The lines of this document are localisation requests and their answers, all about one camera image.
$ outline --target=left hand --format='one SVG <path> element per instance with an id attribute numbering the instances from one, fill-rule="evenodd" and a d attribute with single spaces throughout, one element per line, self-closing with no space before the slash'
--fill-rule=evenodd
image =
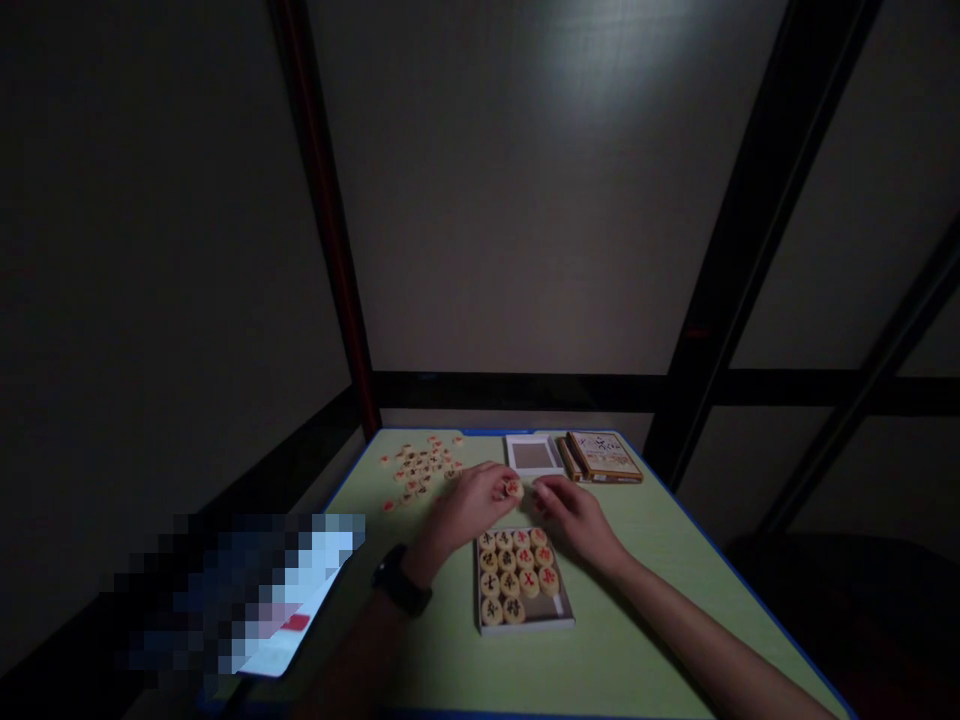
<path id="1" fill-rule="evenodd" d="M 456 487 L 441 498 L 404 556 L 403 569 L 414 583 L 429 587 L 454 550 L 466 545 L 520 504 L 505 485 L 519 476 L 492 461 L 463 471 Z"/>

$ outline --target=forearm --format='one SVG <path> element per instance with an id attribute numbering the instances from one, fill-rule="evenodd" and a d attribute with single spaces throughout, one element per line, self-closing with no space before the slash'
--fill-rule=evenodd
<path id="1" fill-rule="evenodd" d="M 414 584 L 426 589 L 446 555 L 429 540 L 418 541 L 401 567 Z M 385 593 L 374 590 L 323 671 L 294 706 L 292 720 L 372 716 L 395 669 L 409 621 Z"/>
<path id="2" fill-rule="evenodd" d="M 611 573 L 694 679 L 734 718 L 832 718 L 793 681 L 682 593 L 627 556 Z"/>

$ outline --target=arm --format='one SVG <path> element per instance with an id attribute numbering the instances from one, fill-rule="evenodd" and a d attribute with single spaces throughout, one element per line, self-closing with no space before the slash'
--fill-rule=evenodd
<path id="1" fill-rule="evenodd" d="M 554 517 L 584 559 L 630 600 L 717 704 L 733 718 L 833 718 L 820 703 L 630 556 L 597 499 L 559 475 L 535 483 L 537 508 Z"/>
<path id="2" fill-rule="evenodd" d="M 427 517 L 401 562 L 407 578 L 427 589 L 454 550 L 513 510 L 519 500 L 504 492 L 516 478 L 508 467 L 486 462 L 463 472 Z M 346 637 L 294 705 L 293 720 L 370 717 L 396 665 L 411 622 L 387 595 L 375 590 Z"/>

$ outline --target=pixelated area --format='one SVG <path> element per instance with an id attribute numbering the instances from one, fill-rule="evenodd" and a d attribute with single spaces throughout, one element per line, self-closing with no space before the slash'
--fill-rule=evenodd
<path id="1" fill-rule="evenodd" d="M 285 670 L 343 564 L 365 539 L 363 515 L 244 515 L 229 531 L 204 532 L 178 518 L 204 550 L 161 589 L 117 653 L 117 669 L 142 673 L 147 687 L 214 688 L 237 672 L 277 677 Z M 160 538 L 159 552 L 131 558 L 114 593 L 136 593 L 141 574 L 162 572 L 183 552 L 184 535 Z"/>

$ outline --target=blue table edge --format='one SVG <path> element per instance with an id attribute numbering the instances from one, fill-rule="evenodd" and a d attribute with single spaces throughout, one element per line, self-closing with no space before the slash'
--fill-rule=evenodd
<path id="1" fill-rule="evenodd" d="M 398 427 L 380 428 L 380 430 L 377 430 L 377 434 L 374 435 L 373 438 L 370 440 L 370 442 L 367 443 L 367 445 L 364 447 L 363 452 L 361 452 L 360 455 L 357 457 L 357 459 L 354 461 L 353 465 L 350 467 L 350 471 L 343 476 L 343 479 L 340 481 L 340 484 L 337 485 L 336 490 L 334 490 L 330 494 L 330 497 L 327 499 L 327 502 L 324 503 L 324 506 L 321 512 L 327 511 L 327 508 L 330 507 L 330 503 L 332 503 L 334 498 L 340 493 L 340 490 L 341 488 L 343 488 L 343 485 L 347 481 L 347 478 L 349 478 L 350 475 L 353 474 L 353 471 L 356 469 L 357 465 L 360 463 L 360 460 L 363 458 L 364 453 L 366 453 L 367 448 L 370 447 L 373 441 L 376 440 L 380 436 L 380 433 L 383 432 L 384 430 L 452 430 L 452 431 L 459 432 L 464 437 L 502 437 L 504 435 L 532 435 L 538 432 L 547 432 L 547 433 L 566 432 L 562 428 L 543 428 L 542 430 L 540 429 L 531 430 L 529 428 L 516 429 L 516 430 L 505 430 L 505 429 L 495 429 L 495 428 L 470 428 L 468 430 L 464 430 L 462 428 L 439 427 L 436 425 L 398 426 Z M 577 432 L 616 433 L 617 436 L 627 444 L 627 447 L 633 450 L 634 454 L 638 458 L 643 460 L 643 455 L 637 452 L 637 449 L 633 446 L 633 444 L 629 440 L 627 440 L 623 436 L 623 433 L 621 433 L 619 430 L 613 430 L 609 428 L 577 428 L 576 431 Z M 780 624 L 780 621 L 777 619 L 776 615 L 770 612 L 770 608 L 768 608 L 766 603 L 760 599 L 760 596 L 753 591 L 753 588 L 750 587 L 750 584 L 743 579 L 743 576 L 733 566 L 733 563 L 731 563 L 730 560 L 727 559 L 727 556 L 723 553 L 723 551 L 716 546 L 716 544 L 713 542 L 710 536 L 707 535 L 706 532 L 704 532 L 703 528 L 700 527 L 700 523 L 698 523 L 693 518 L 693 516 L 689 513 L 689 511 L 683 506 L 683 503 L 680 502 L 680 499 L 677 498 L 677 496 L 674 495 L 672 492 L 670 492 L 670 489 L 666 486 L 663 480 L 660 479 L 660 476 L 657 475 L 656 472 L 654 472 L 653 468 L 651 468 L 645 460 L 643 464 L 650 471 L 650 474 L 653 475 L 656 481 L 660 483 L 660 486 L 667 491 L 667 494 L 669 494 L 670 497 L 673 499 L 673 501 L 677 504 L 677 507 L 679 507 L 683 511 L 683 514 L 687 516 L 687 519 L 691 523 L 693 523 L 693 526 L 699 531 L 701 535 L 703 535 L 704 539 L 708 543 L 710 543 L 710 547 L 713 548 L 713 551 L 717 553 L 717 555 L 719 555 L 720 558 L 726 563 L 727 567 L 730 568 L 730 571 L 734 574 L 737 580 L 739 580 L 740 583 L 747 589 L 747 592 L 750 593 L 751 597 L 753 597 L 753 599 L 757 601 L 757 604 L 763 609 L 763 611 L 767 614 L 767 616 L 773 621 L 773 624 L 777 626 L 777 629 L 783 633 L 784 637 L 786 637 L 787 640 L 790 641 L 790 644 L 793 645 L 794 649 L 798 653 L 800 653 L 800 657 L 804 659 L 807 665 L 809 665 L 810 668 L 813 670 L 813 672 L 816 673 L 816 676 L 820 679 L 820 681 L 833 694 L 833 697 L 836 699 L 838 703 L 840 703 L 840 705 L 846 711 L 850 720 L 859 720 L 857 714 L 853 711 L 853 708 L 851 708 L 850 705 L 847 704 L 847 701 L 844 700 L 843 696 L 839 692 L 837 692 L 837 689 L 833 686 L 833 683 L 831 683 L 826 678 L 826 676 L 822 672 L 820 672 L 820 668 L 818 668 L 816 664 L 813 662 L 813 660 L 810 659 L 810 656 L 807 655 L 804 649 L 800 647 L 799 644 L 797 644 L 797 641 L 793 639 L 793 636 L 789 632 L 787 632 L 787 629 Z M 217 706 L 222 707 L 223 705 L 226 705 L 226 700 L 204 701 L 203 709 L 212 710 L 214 707 L 217 707 Z M 254 703 L 246 703 L 243 706 L 242 714 L 257 715 L 262 717 L 267 715 L 273 716 L 273 715 L 276 715 L 277 712 L 278 712 L 277 706 L 272 703 L 254 702 Z M 516 718 L 517 720 L 520 720 L 522 718 L 537 718 L 537 720 L 575 720 L 577 718 L 581 718 L 582 720 L 604 720 L 606 718 L 613 717 L 609 715 L 540 715 L 540 714 L 529 714 L 529 713 L 483 712 L 483 711 L 476 711 L 476 710 L 417 710 L 417 709 L 410 709 L 410 708 L 402 708 L 402 709 L 387 708 L 381 713 L 381 715 L 384 717 L 401 718 L 401 719 L 428 717 L 428 718 L 442 718 L 443 720 L 468 720 L 468 719 L 477 720 L 478 718 L 496 718 L 497 720 L 512 720 L 513 718 Z M 642 717 L 625 718 L 623 716 L 616 716 L 616 717 L 617 717 L 617 720 L 677 720 L 676 718 L 642 718 Z"/>

